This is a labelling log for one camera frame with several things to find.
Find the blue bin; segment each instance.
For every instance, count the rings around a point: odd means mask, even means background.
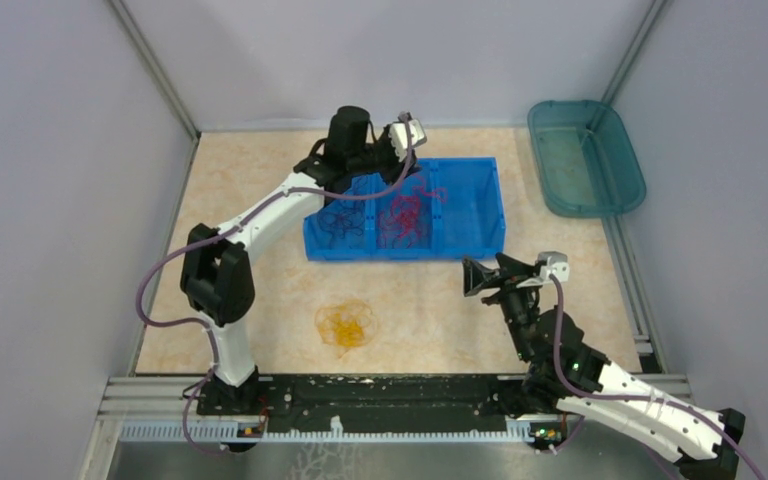
[[[460,260],[505,246],[505,214],[494,158],[419,161],[398,192],[334,201],[304,222],[309,260]],[[380,192],[378,175],[355,178],[348,194]],[[410,227],[403,223],[410,216]]]
[[[528,113],[543,199],[565,217],[619,215],[637,208],[646,184],[620,116],[589,100],[548,101]]]

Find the floor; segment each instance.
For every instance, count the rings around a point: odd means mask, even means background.
[[[184,195],[171,249],[198,223],[216,225],[246,210],[277,186],[323,131],[204,134]],[[505,253],[533,262],[544,250],[569,256],[567,312],[585,341],[623,368],[640,364],[610,250],[599,220],[555,216],[540,194],[527,134],[512,128],[430,129],[422,157],[496,157],[507,236]],[[161,274],[152,317],[192,310],[178,288],[181,259]],[[462,296],[459,262],[308,262],[301,224],[253,266],[256,300],[245,318],[263,373],[514,373],[517,359],[498,307]],[[541,295],[543,308],[556,300]],[[323,306],[366,302],[377,318],[369,343],[346,351],[325,344],[314,317]],[[200,327],[148,329],[141,373],[205,371],[210,350]]]

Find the metal frame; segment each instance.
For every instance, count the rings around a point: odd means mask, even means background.
[[[168,107],[181,123],[181,126],[193,140],[190,152],[190,166],[192,166],[195,153],[198,149],[201,131],[198,130],[192,120],[186,106],[175,90],[168,75],[163,69],[156,54],[151,49],[145,36],[142,34],[136,20],[125,4],[124,0],[105,0],[110,7],[113,15],[122,27],[125,35],[128,37],[131,46],[139,57],[141,63],[146,68],[147,73],[152,78],[158,92],[167,103]],[[637,29],[634,38],[627,48],[620,65],[615,71],[603,97],[602,102],[612,104],[616,99],[622,85],[635,64],[640,51],[648,39],[653,27],[661,18],[666,7],[672,3],[672,0],[653,0],[644,16],[641,25]],[[187,180],[182,184],[179,203],[175,209],[175,216],[183,201],[184,191]],[[175,221],[170,222],[170,230],[167,232],[168,242],[171,241],[172,230]],[[667,364],[661,357],[660,352],[663,349],[660,346],[657,332],[654,328],[654,321],[646,297],[645,289],[637,268],[637,264],[632,251],[631,244],[628,241],[625,222],[621,217],[608,218],[603,221],[606,239],[611,248],[614,259],[615,269],[621,290],[623,291],[629,321],[634,332],[634,340],[637,345],[638,354],[641,356],[654,355],[666,372]],[[149,293],[149,304],[156,294],[156,282],[151,287]],[[137,339],[134,348],[134,355],[131,362],[130,375],[134,375],[133,368],[139,356],[139,349],[142,344],[142,332]],[[505,375],[505,378],[516,376]],[[642,380],[658,386],[665,392],[674,395],[682,400],[692,403],[692,394],[687,378],[683,374],[642,374],[639,375]],[[158,430],[152,430],[148,427],[169,428],[162,430],[166,435],[166,441],[180,442],[183,437],[180,435],[180,429],[172,428],[173,423],[180,423],[181,414],[185,405],[181,392],[184,387],[189,386],[197,377],[176,375],[159,377],[116,377],[108,382],[104,393],[98,415],[94,425],[90,444],[83,468],[80,471],[81,480],[104,480],[107,478],[111,464],[115,457],[116,446],[120,441],[140,441],[148,438],[157,439]],[[191,416],[193,425],[196,426],[197,438],[205,438],[198,430],[201,422],[236,422],[257,423],[256,418],[252,417],[200,417],[195,414],[195,405],[191,406]],[[557,419],[557,416],[528,416],[521,417],[518,420],[523,422],[541,420],[544,418]],[[319,440],[336,441],[340,435],[331,435]],[[292,439],[282,438],[276,441],[292,441]]]

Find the gray wall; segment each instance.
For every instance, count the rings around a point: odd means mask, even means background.
[[[0,480],[77,473],[188,150],[101,0],[0,1]]]
[[[508,124],[600,98],[650,0],[127,0],[203,130]]]
[[[617,108],[649,186],[628,222],[669,365],[697,401],[748,414],[768,471],[768,2],[675,2]]]

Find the empty compartment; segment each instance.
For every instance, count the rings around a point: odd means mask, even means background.
[[[505,246],[505,214],[494,158],[437,162],[437,184],[445,190],[440,207],[441,256],[483,258]]]
[[[646,185],[620,116],[593,101],[542,102],[529,112],[531,143],[549,209],[604,217],[643,202]]]
[[[372,192],[373,177],[352,180],[346,195]],[[334,200],[304,222],[305,253],[309,259],[352,260],[363,255],[372,232],[367,231],[365,200]]]
[[[422,170],[405,179],[398,191],[374,200],[375,247],[381,258],[417,259],[432,255],[434,201],[439,192],[432,182],[428,162]],[[375,191],[386,188],[380,178]]]

